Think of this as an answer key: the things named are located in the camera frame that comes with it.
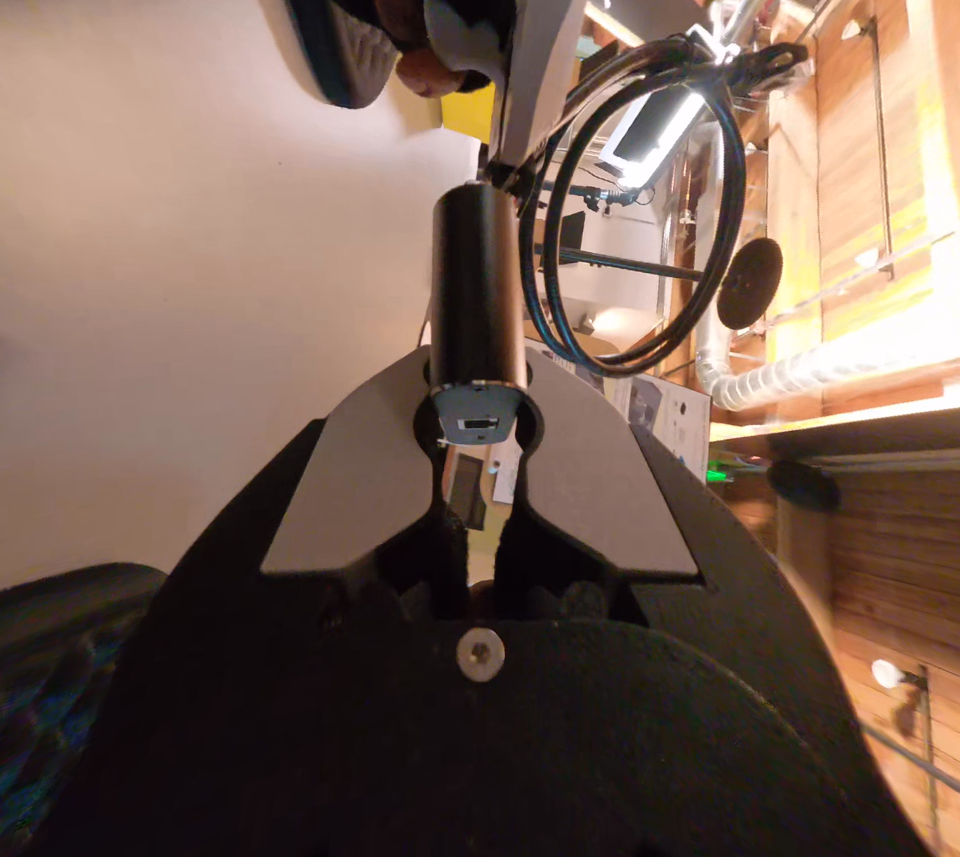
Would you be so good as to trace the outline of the black cylindrical port adapter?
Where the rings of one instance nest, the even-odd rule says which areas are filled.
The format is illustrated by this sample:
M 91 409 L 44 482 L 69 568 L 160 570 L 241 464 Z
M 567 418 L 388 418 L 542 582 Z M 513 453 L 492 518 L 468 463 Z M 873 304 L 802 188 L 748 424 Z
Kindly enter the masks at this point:
M 480 181 L 434 209 L 429 387 L 455 446 L 506 441 L 527 395 L 516 219 L 512 198 Z

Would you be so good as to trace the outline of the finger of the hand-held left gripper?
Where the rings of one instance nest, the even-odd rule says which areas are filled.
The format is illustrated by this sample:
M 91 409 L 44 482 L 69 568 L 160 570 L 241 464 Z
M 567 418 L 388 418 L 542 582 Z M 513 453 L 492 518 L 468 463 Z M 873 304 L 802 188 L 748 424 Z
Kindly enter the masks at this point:
M 558 125 L 587 0 L 517 0 L 495 159 L 513 168 Z

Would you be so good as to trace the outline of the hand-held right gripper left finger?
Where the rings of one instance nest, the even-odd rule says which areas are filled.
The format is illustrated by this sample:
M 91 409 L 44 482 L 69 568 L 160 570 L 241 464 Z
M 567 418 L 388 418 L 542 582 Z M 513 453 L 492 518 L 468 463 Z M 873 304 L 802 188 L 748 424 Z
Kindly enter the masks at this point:
M 341 571 L 428 513 L 433 465 L 414 432 L 428 360 L 427 349 L 415 349 L 330 412 L 262 574 Z

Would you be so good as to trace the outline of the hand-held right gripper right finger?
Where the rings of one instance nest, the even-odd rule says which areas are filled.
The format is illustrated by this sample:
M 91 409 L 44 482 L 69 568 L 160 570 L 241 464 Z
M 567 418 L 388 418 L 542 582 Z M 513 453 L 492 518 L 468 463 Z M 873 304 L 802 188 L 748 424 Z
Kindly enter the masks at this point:
M 591 383 L 528 356 L 517 485 L 542 522 L 629 572 L 693 579 L 698 567 L 626 419 Z

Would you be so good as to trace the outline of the silver air duct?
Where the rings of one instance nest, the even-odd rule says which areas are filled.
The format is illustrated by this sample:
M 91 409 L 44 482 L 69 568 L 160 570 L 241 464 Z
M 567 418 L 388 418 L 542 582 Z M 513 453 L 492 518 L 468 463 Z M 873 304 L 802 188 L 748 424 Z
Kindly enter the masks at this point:
M 829 388 L 958 360 L 958 331 L 942 334 L 900 317 L 864 327 L 742 374 L 733 373 L 721 344 L 697 353 L 703 390 L 721 409 L 742 412 Z

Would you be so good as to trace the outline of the black disc floor lamp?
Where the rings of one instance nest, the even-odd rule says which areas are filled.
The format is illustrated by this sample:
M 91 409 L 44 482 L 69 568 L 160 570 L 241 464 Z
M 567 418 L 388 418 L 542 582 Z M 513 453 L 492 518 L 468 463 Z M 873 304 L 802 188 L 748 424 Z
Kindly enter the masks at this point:
M 579 248 L 560 246 L 560 264 L 585 263 L 589 266 L 628 271 L 657 278 L 699 284 L 714 266 L 704 270 L 650 263 L 604 255 Z M 730 331 L 753 327 L 766 315 L 783 278 L 784 257 L 774 239 L 752 239 L 744 244 L 724 269 L 726 274 L 716 291 L 716 311 L 720 323 Z

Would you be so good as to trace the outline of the ceiling spotlight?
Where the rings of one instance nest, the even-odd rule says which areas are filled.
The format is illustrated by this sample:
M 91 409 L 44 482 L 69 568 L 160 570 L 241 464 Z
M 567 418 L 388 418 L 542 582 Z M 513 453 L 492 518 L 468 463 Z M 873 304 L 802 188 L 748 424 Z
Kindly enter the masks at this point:
M 890 660 L 879 658 L 872 661 L 870 672 L 875 682 L 888 691 L 901 687 L 913 688 L 921 693 L 930 691 L 929 673 L 924 665 L 918 665 L 916 671 L 908 671 Z

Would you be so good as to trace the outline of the light panel on stand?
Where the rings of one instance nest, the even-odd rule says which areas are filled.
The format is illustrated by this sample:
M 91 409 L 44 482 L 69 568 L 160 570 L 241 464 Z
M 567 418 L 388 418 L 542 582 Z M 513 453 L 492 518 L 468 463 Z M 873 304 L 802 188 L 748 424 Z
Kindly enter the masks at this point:
M 657 184 L 681 143 L 707 109 L 704 97 L 675 86 L 635 100 L 606 137 L 598 162 L 617 173 L 622 191 L 641 191 Z

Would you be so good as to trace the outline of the yellow plastic bin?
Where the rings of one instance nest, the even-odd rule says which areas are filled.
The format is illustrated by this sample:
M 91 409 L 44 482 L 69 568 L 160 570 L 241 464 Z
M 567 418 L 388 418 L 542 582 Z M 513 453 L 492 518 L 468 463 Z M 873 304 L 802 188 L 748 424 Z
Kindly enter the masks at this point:
M 440 98 L 441 126 L 488 144 L 494 123 L 497 89 L 494 83 L 469 93 L 450 93 Z

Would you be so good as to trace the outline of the instruction poster board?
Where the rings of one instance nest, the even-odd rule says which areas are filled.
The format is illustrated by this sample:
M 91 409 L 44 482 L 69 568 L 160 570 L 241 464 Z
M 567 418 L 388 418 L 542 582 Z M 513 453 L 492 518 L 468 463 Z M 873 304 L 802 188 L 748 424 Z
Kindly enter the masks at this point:
M 711 405 L 660 378 L 607 380 L 525 339 L 529 392 L 542 436 L 528 456 L 528 499 L 562 518 L 638 512 L 653 501 L 653 474 L 636 437 L 659 443 L 701 488 L 707 485 Z

